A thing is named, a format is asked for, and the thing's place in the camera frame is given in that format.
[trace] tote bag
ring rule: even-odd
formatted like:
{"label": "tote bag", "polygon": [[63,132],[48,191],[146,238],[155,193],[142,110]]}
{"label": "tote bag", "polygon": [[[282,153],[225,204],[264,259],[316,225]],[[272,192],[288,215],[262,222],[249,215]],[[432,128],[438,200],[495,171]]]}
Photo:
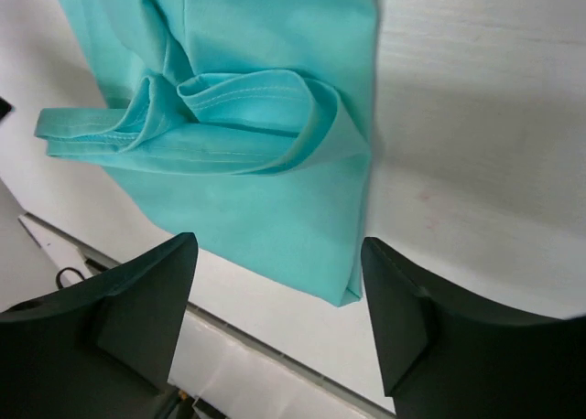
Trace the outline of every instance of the tote bag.
{"label": "tote bag", "polygon": [[159,227],[343,305],[361,295],[373,0],[60,0],[108,109],[50,108]]}

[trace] folded fabric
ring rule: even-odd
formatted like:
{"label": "folded fabric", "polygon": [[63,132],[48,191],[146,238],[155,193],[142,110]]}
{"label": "folded fabric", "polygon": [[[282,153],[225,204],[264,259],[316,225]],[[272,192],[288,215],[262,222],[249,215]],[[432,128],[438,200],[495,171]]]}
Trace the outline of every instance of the folded fabric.
{"label": "folded fabric", "polygon": [[109,109],[43,110],[159,227],[334,305],[360,297],[373,0],[60,0]]}

